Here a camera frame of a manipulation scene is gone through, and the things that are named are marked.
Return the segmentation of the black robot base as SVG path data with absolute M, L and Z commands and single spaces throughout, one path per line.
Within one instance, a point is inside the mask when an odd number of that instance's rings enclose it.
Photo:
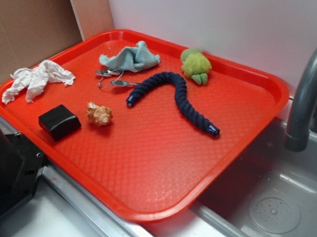
M 0 220 L 33 199 L 45 153 L 23 134 L 0 129 Z

